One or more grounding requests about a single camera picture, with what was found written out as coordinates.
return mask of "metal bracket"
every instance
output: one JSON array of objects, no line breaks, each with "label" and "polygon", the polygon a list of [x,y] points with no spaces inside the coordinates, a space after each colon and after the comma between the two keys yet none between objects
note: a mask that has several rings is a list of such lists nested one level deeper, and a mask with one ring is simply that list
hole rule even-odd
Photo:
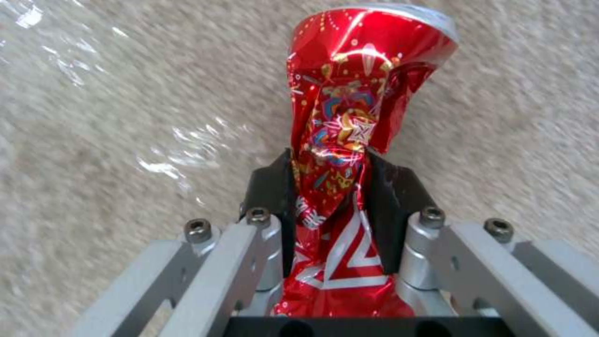
[{"label": "metal bracket", "polygon": [[83,313],[71,336],[137,336],[168,299],[175,307],[219,238],[156,240]]}]

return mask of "beige carpet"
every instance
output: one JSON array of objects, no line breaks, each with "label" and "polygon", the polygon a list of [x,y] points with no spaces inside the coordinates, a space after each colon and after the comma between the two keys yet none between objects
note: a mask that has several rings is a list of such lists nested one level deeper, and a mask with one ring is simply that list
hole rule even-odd
[{"label": "beige carpet", "polygon": [[[346,4],[34,1],[0,1],[2,336],[60,335],[150,240],[235,218],[288,143],[293,25]],[[462,42],[388,158],[451,217],[599,257],[599,2],[417,4]]]}]

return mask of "silver metal bar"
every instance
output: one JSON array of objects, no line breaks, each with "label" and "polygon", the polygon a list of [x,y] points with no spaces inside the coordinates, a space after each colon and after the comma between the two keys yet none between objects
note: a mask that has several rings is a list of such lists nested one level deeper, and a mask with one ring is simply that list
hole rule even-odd
[{"label": "silver metal bar", "polygon": [[443,227],[428,257],[459,306],[490,304],[518,336],[597,336],[480,224]]},{"label": "silver metal bar", "polygon": [[280,222],[271,216],[262,229],[246,218],[221,235],[160,336],[221,336],[231,312],[250,304],[272,253],[269,245],[280,245]]},{"label": "silver metal bar", "polygon": [[70,335],[139,335],[165,299],[176,305],[214,242],[199,246],[195,252],[192,245],[179,240],[150,243],[83,313]]},{"label": "silver metal bar", "polygon": [[599,330],[599,267],[589,257],[559,240],[519,243],[514,256]]}]

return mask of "hex socket bolt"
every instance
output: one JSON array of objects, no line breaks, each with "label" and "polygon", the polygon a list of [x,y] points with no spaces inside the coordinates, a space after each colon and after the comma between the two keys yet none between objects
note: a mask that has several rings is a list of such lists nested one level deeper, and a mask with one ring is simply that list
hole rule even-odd
[{"label": "hex socket bolt", "polygon": [[189,243],[202,243],[212,237],[210,221],[203,218],[189,220],[185,224],[184,232]]},{"label": "hex socket bolt", "polygon": [[264,207],[253,207],[246,212],[246,221],[248,225],[270,225],[270,211]]},{"label": "hex socket bolt", "polygon": [[445,212],[434,206],[427,206],[420,211],[420,223],[427,228],[440,229],[445,223]]},{"label": "hex socket bolt", "polygon": [[511,223],[503,219],[487,219],[483,228],[499,243],[508,243],[514,236],[514,227]]}]

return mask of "cylindrical joint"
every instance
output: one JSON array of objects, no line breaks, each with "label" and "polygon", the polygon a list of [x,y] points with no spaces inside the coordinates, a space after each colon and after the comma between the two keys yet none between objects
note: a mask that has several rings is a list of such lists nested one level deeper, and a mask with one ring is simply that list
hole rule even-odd
[{"label": "cylindrical joint", "polygon": [[487,219],[484,229],[499,243],[508,243],[514,236],[514,227],[511,223],[503,219]]},{"label": "cylindrical joint", "polygon": [[409,285],[420,290],[438,288],[437,278],[426,257],[404,245],[401,253],[399,276]]},{"label": "cylindrical joint", "polygon": [[246,221],[248,225],[270,225],[270,211],[264,207],[253,207],[246,212]]},{"label": "cylindrical joint", "polygon": [[414,213],[408,219],[408,227],[406,229],[405,245],[411,249],[427,255],[430,247],[439,237],[439,229],[434,229],[423,225],[420,222],[420,214]]},{"label": "cylindrical joint", "polygon": [[202,243],[212,237],[210,222],[202,218],[189,220],[185,224],[184,232],[189,243]]},{"label": "cylindrical joint", "polygon": [[420,223],[428,228],[440,229],[445,223],[445,212],[437,207],[425,207],[420,211]]}]

